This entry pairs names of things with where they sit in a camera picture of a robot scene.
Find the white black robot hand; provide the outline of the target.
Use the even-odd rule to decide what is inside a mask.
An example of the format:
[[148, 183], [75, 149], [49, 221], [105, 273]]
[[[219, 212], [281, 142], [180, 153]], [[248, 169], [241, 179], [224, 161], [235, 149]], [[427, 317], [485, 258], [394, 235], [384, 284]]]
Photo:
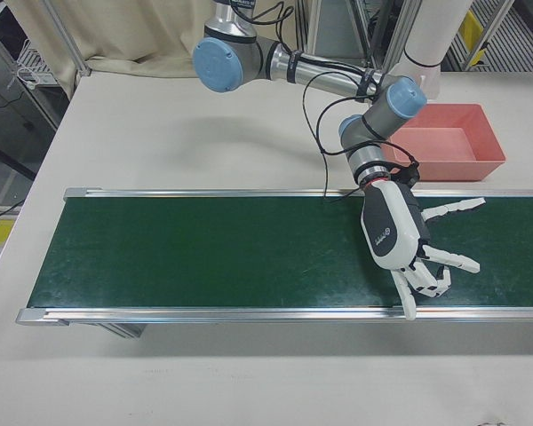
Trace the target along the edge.
[[433, 248], [426, 222], [476, 209], [485, 203], [484, 198], [421, 209], [407, 185], [383, 178], [368, 183], [363, 192], [364, 236], [375, 263], [391, 273], [407, 320], [417, 316], [415, 292], [438, 297], [450, 288], [451, 266], [471, 273], [480, 271], [480, 264], [467, 256]]

